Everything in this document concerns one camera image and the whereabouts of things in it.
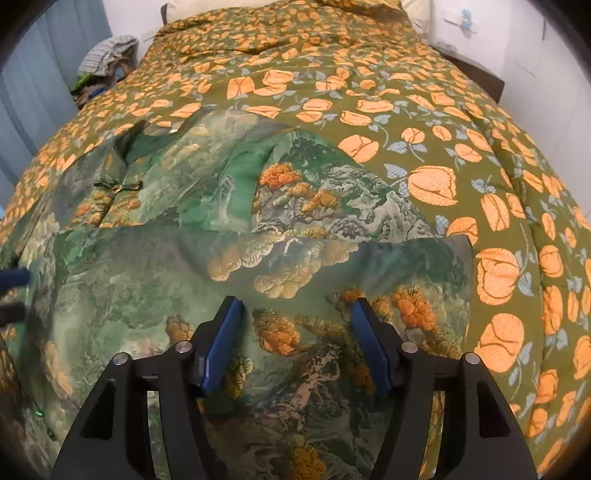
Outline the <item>green landscape print jacket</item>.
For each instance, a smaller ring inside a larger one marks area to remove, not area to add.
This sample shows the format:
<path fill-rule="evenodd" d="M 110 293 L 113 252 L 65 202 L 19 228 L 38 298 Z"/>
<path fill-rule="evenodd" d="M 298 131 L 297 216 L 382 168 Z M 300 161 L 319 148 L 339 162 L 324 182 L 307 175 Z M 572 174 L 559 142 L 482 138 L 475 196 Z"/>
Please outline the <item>green landscape print jacket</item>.
<path fill-rule="evenodd" d="M 353 338 L 366 298 L 427 352 L 462 354 L 473 249 L 308 130 L 206 111 L 69 160 L 1 243 L 30 271 L 1 332 L 1 445 L 50 475 L 110 358 L 165 352 L 226 296 L 245 324 L 198 404 L 235 479 L 365 479 L 392 404 Z"/>

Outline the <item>pile of clothes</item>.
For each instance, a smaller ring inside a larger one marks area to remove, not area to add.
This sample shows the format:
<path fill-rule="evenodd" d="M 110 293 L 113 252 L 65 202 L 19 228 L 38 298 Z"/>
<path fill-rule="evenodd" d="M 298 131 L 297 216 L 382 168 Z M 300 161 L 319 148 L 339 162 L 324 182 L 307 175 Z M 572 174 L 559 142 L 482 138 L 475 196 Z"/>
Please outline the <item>pile of clothes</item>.
<path fill-rule="evenodd" d="M 70 95 L 79 110 L 134 70 L 137 46 L 138 39 L 132 35 L 112 36 L 96 44 L 86 54 L 70 88 Z"/>

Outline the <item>blue grey curtain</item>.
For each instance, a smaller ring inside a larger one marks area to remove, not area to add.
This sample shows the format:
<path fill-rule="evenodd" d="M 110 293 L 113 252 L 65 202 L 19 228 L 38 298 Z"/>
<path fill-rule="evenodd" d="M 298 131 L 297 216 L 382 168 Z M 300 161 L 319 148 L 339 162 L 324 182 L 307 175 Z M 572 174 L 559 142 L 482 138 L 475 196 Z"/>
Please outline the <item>blue grey curtain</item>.
<path fill-rule="evenodd" d="M 101 1 L 55 1 L 1 63 L 1 208 L 45 142 L 77 112 L 70 88 L 111 34 Z"/>

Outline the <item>dark wooden right nightstand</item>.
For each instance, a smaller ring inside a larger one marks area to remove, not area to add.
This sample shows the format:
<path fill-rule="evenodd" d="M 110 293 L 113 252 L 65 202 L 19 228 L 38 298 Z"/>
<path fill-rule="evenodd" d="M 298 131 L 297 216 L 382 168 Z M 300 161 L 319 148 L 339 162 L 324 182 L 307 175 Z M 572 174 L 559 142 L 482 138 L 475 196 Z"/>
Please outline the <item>dark wooden right nightstand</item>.
<path fill-rule="evenodd" d="M 475 60 L 461 55 L 452 47 L 441 43 L 432 44 L 432 47 L 477 83 L 496 103 L 501 100 L 505 82 L 499 76 Z"/>

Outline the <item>white wardrobe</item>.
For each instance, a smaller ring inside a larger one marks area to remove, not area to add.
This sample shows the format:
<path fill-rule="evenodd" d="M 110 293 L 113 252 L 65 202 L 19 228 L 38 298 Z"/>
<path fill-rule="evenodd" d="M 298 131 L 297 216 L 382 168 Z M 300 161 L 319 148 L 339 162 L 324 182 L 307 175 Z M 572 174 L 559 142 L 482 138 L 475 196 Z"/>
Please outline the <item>white wardrobe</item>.
<path fill-rule="evenodd" d="M 543 18 L 512 18 L 501 105 L 577 195 L 590 182 L 590 83 Z"/>

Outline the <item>orange floral green duvet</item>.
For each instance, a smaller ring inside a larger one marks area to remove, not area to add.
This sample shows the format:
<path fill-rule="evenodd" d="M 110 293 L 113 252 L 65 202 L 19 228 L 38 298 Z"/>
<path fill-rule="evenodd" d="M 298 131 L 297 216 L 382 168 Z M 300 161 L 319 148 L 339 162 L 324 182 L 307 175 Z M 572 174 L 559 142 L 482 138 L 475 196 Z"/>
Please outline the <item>orange floral green duvet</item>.
<path fill-rule="evenodd" d="M 1 243 L 69 160 L 146 123 L 235 111 L 308 130 L 473 249 L 462 354 L 546 477 L 590 422 L 590 225 L 528 132 L 389 1 L 277 1 L 178 20 L 26 168 Z"/>

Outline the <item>white wall socket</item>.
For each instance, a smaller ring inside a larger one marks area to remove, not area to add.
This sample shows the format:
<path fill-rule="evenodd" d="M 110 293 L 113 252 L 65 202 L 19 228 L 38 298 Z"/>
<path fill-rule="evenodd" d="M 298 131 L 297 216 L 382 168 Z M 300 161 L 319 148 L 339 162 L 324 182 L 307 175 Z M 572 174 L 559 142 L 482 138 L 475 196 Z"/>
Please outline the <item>white wall socket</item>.
<path fill-rule="evenodd" d="M 479 26 L 474 21 L 472 11 L 469 9 L 462 9 L 461 11 L 446 10 L 444 20 L 458 26 L 463 32 L 478 33 Z"/>

